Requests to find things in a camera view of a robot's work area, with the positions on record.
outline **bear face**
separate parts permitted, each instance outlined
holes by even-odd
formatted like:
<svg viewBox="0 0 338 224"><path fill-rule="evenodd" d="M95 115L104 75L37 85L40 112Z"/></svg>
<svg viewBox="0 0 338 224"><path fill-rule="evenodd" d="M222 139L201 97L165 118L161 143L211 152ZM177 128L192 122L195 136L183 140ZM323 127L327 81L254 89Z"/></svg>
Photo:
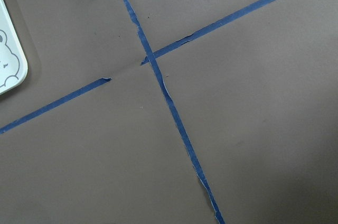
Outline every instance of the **bear face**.
<svg viewBox="0 0 338 224"><path fill-rule="evenodd" d="M6 81L18 80L20 62L18 57L7 46L7 35L0 30L0 88L6 87Z"/></svg>

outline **cartoon character print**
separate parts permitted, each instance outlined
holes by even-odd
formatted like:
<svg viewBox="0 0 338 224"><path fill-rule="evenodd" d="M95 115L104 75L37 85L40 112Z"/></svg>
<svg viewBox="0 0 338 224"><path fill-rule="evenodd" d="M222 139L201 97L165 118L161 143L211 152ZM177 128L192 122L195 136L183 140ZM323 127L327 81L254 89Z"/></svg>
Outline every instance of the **cartoon character print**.
<svg viewBox="0 0 338 224"><path fill-rule="evenodd" d="M18 80L20 63L18 57L7 46L7 35L0 30L0 88L6 87L6 81Z"/></svg>

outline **white tray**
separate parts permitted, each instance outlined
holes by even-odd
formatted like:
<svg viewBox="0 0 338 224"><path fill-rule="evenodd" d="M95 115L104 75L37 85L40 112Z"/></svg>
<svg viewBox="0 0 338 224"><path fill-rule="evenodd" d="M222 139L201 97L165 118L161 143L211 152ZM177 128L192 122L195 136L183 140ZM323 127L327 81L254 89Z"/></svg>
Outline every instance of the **white tray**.
<svg viewBox="0 0 338 224"><path fill-rule="evenodd" d="M4 0L0 0L0 95L20 85L27 71L25 54Z"/></svg>

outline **blue line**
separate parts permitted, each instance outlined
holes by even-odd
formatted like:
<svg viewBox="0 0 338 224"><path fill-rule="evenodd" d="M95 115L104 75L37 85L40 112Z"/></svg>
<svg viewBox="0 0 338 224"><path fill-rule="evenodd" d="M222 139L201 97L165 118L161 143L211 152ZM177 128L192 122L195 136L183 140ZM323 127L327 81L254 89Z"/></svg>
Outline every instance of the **blue line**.
<svg viewBox="0 0 338 224"><path fill-rule="evenodd" d="M252 3L251 5L248 5L214 23L211 23L210 25L201 28L200 30L197 30L196 32L194 32L193 34L186 36L176 42L173 42L172 44L167 45L166 47L163 47L161 49L159 49L158 51L154 52L154 56L155 58L158 58L160 56L163 56L164 54L167 54L168 52L171 52L177 48L179 48L180 46L191 42L197 38L200 38L201 36L204 36L230 22L233 22L234 20L237 20L238 18L241 18L242 16L245 16L249 13L251 13L252 11L255 11L263 6L268 5L269 3L273 2L275 0L259 0L256 1L254 3ZM146 57L141 64L146 64L149 62L148 57Z"/></svg>
<svg viewBox="0 0 338 224"><path fill-rule="evenodd" d="M22 118L19 118L17 119L16 121L0 128L0 134L3 134L4 132L8 131L8 130L11 130L13 129L14 127L18 126L18 125L21 125L23 123L26 123L27 121L43 114L43 113L46 113L47 111L51 110L51 109L54 109L56 108L57 106L60 106L62 104L64 104L65 102L67 101L70 101L78 96L81 96L83 95L84 93L88 92L88 91L91 91L93 90L94 88L97 88L105 83L107 83L108 81L110 81L111 79L110 78L101 78L101 79L98 79L94 82L92 82L91 84L88 84L86 86L84 86L83 88L80 88L62 98L60 98L59 100L56 100Z"/></svg>
<svg viewBox="0 0 338 224"><path fill-rule="evenodd" d="M188 137L188 135L187 135L187 133L185 131L184 125L182 123L182 120L181 120L181 118L179 116L179 113L178 113L176 107L175 107L174 101L170 97L170 95L168 93L168 90L165 87L162 73L161 73L161 71L160 71L160 69L158 67L158 64L156 62L155 56L154 56L153 51L152 51L152 49L151 49L151 47L150 47L150 45L148 43L147 38L146 38L146 36L145 36L145 34L143 32L143 29L142 29L142 27L140 25L140 22L138 21L137 16L136 16L136 14L135 14L135 12L134 12L134 10L133 10L130 2L128 0L123 0L123 1L124 1L125 5L126 5L126 7L128 9L128 13L130 15L130 18L131 18L132 22L134 22L135 25L137 26L138 36L139 36L139 38L141 40L141 43L142 43L142 45L144 47L144 50L146 51L147 57L149 58L150 64L151 64L151 66L153 68L153 71L155 73L155 76L156 76L156 79L158 81L158 84L159 84L159 86L160 86L160 88L162 90L164 98L165 98L165 100L166 100L166 102L167 102L167 104L169 106L170 112L171 112L171 114L172 114L172 116L173 116L173 118L175 120L175 123L177 125L177 128L178 128L178 130L179 130L179 132L181 134L181 138L182 138L182 140L184 142L184 145L186 147L186 150L188 152L190 160L191 160L191 162L192 162L192 164L193 164L193 166L195 168L196 174L199 177L199 179L201 180L203 186L205 187L205 189L206 189L206 191L207 191L207 193L209 195L211 204L212 204L212 206L214 208L214 211L215 211L215 217L216 217L217 221L219 222L219 224L225 224L225 221L224 221L224 219L222 217L222 214L221 214L221 212L220 212L220 210L218 208L216 200L215 200L215 198L214 198L214 196L212 194L212 191L211 191L211 189L209 187L208 181L206 180L206 177L205 177L205 175L203 173L202 166L201 166L201 164L200 164L200 162L199 162L199 160L198 160L198 158L196 156L195 150L194 150L194 148L193 148L193 146L192 146L192 144L190 142L190 139L189 139L189 137Z"/></svg>

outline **bear ear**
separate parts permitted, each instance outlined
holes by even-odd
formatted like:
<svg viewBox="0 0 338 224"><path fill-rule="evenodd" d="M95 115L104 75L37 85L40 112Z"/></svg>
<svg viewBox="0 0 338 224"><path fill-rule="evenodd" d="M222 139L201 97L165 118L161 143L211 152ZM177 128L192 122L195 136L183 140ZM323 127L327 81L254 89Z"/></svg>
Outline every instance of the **bear ear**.
<svg viewBox="0 0 338 224"><path fill-rule="evenodd" d="M6 33L0 30L0 43L6 43L6 41L7 41Z"/></svg>

